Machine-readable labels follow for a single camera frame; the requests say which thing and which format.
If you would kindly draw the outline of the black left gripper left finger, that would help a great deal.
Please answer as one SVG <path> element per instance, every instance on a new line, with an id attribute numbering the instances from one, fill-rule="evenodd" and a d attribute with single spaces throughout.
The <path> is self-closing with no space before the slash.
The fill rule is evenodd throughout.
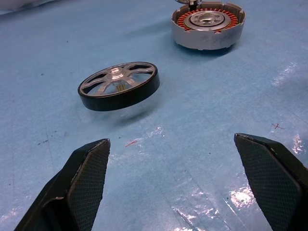
<path id="1" fill-rule="evenodd" d="M 74 150 L 40 191 L 14 231 L 91 231 L 103 198 L 111 143 Z"/>

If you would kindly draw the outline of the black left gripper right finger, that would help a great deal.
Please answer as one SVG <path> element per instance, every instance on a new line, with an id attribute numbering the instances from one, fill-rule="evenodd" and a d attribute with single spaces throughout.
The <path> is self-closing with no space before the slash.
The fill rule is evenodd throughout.
<path id="1" fill-rule="evenodd" d="M 272 230 L 308 231 L 308 168 L 280 142 L 243 133 L 234 142 Z"/>

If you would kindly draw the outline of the black rotor ring silver spokes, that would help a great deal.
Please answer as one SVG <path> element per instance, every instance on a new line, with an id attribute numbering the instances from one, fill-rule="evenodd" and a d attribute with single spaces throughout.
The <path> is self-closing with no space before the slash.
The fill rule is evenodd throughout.
<path id="1" fill-rule="evenodd" d="M 160 86 L 158 68 L 149 62 L 117 64 L 83 80 L 77 92 L 93 111 L 114 111 L 135 105 Z"/>

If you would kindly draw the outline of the silver motor stator housing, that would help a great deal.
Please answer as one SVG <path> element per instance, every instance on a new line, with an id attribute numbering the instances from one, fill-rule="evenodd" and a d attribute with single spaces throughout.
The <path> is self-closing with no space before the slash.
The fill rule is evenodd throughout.
<path id="1" fill-rule="evenodd" d="M 241 37 L 245 12 L 242 7 L 221 1 L 185 5 L 172 14 L 174 41 L 185 48 L 213 51 L 228 48 Z"/>

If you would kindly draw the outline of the blue table mat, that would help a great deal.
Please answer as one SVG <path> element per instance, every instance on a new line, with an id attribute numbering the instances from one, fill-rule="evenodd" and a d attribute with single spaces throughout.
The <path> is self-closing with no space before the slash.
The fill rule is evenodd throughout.
<path id="1" fill-rule="evenodd" d="M 69 0 L 0 16 L 0 231 L 12 231 L 80 146 L 111 141 L 93 231 L 271 231 L 235 133 L 308 166 L 308 0 L 227 0 L 246 20 L 228 50 L 171 35 L 174 0 Z M 150 62 L 161 84 L 111 112 L 84 107 L 89 75 Z"/>

